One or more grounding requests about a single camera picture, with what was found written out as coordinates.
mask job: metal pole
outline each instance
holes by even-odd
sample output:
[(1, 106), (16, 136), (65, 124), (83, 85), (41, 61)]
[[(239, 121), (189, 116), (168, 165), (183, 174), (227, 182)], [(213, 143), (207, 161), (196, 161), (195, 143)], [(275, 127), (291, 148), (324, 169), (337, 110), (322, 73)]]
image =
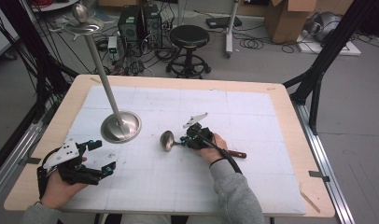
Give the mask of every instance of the metal pole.
[(105, 88), (105, 93), (107, 94), (108, 101), (110, 102), (114, 115), (117, 118), (118, 125), (120, 129), (122, 130), (123, 135), (125, 136), (125, 134), (129, 133), (130, 130), (129, 130), (128, 124), (122, 121), (122, 118), (119, 114), (117, 103), (114, 99), (113, 91), (111, 90), (111, 86), (108, 82), (108, 78), (105, 75), (105, 69), (103, 68), (102, 61), (100, 60), (99, 52), (96, 48), (96, 45), (93, 42), (92, 36), (91, 35), (84, 35), (84, 36), (85, 36), (85, 40), (87, 41), (88, 47), (90, 48), (91, 56), (94, 60), (94, 63), (96, 64), (97, 71), (99, 72), (99, 77), (102, 80), (103, 87)]

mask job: wooden handle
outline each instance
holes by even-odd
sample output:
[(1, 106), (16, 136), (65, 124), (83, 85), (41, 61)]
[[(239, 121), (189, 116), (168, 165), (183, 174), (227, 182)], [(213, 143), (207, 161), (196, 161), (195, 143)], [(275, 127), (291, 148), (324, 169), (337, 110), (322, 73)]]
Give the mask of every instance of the wooden handle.
[(228, 152), (233, 157), (238, 157), (238, 158), (243, 158), (243, 159), (247, 157), (247, 154), (245, 154), (244, 152), (230, 151), (230, 150), (228, 150)]

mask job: round metal base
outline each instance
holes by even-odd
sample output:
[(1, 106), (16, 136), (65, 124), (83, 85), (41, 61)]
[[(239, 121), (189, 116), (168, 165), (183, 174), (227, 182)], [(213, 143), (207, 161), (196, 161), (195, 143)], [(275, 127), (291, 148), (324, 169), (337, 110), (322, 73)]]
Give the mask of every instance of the round metal base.
[(108, 116), (103, 121), (101, 133), (103, 138), (110, 143), (124, 143), (134, 139), (141, 130), (141, 119), (133, 112), (120, 111), (119, 115), (123, 124), (128, 128), (121, 129), (117, 122), (115, 114)]

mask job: aluminum rail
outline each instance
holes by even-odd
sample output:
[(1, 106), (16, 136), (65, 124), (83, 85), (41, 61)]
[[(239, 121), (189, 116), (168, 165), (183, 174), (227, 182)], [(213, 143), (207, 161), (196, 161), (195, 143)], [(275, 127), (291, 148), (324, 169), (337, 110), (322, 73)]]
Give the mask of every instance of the aluminum rail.
[(312, 128), (309, 126), (309, 112), (305, 105), (298, 105), (293, 103), (294, 109), (297, 112), (297, 116), (300, 119), (303, 131), (308, 140), (309, 146), (312, 149), (312, 153), (315, 157), (319, 171), (323, 176), (328, 176), (330, 181), (326, 182), (326, 188), (330, 194), (332, 203), (334, 204), (336, 215), (343, 224), (355, 224), (355, 220), (352, 217), (352, 213), (346, 203), (344, 195), (339, 187), (338, 181), (335, 177), (332, 167), (329, 162), (329, 158), (321, 144), (318, 135), (314, 135)]
[[(54, 102), (53, 99), (46, 102), (46, 109), (51, 109), (51, 102)], [(34, 146), (38, 136), (41, 134), (43, 130), (44, 122), (43, 118), (39, 120), (37, 123), (32, 123), (27, 128), (26, 132), (24, 132), (21, 140), (12, 150), (11, 154), (8, 156), (6, 161), (0, 168), (0, 193), (8, 180), (12, 177), (12, 174), (15, 170), (20, 166), (20, 163), (23, 159), (26, 158), (26, 154), (29, 150)]]

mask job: chair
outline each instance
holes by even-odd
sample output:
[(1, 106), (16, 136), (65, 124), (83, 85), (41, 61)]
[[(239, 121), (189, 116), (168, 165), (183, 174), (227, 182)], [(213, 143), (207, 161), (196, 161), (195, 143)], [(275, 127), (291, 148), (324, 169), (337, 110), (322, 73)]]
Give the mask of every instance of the chair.
[(210, 73), (212, 68), (201, 57), (194, 55), (193, 51), (205, 46), (210, 39), (209, 34), (201, 27), (194, 25), (177, 26), (170, 33), (170, 40), (179, 47), (179, 51), (175, 57), (166, 66), (166, 72), (174, 72), (176, 77), (199, 77), (203, 79), (203, 72)]

